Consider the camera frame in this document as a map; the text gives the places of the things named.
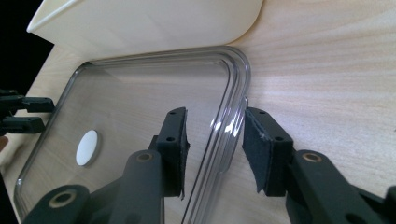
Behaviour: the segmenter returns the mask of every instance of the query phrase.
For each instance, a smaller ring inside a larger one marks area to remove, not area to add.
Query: white plastic container
[[[262,0],[44,0],[27,32],[102,59],[224,45],[256,20]]]

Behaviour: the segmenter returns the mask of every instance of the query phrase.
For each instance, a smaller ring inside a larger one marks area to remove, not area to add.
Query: plastic lid
[[[119,178],[128,157],[149,147],[166,113],[185,106],[191,144],[186,198],[165,198],[165,222],[202,223],[233,156],[249,76],[247,59],[231,47],[84,63],[21,172],[15,190],[20,216],[52,189],[80,184],[93,192]],[[80,166],[76,149],[89,130],[101,135],[100,152]]]

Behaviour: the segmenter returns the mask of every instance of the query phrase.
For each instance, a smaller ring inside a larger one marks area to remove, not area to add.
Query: wood grain surface
[[[351,184],[378,196],[396,185],[395,1],[266,0],[231,46],[250,61],[249,105],[269,112],[296,149],[324,153]],[[55,46],[29,95],[56,101],[83,62]],[[37,136],[7,137],[1,155],[15,156],[3,175],[13,195]],[[289,222],[284,198],[255,192],[241,141],[210,219]]]

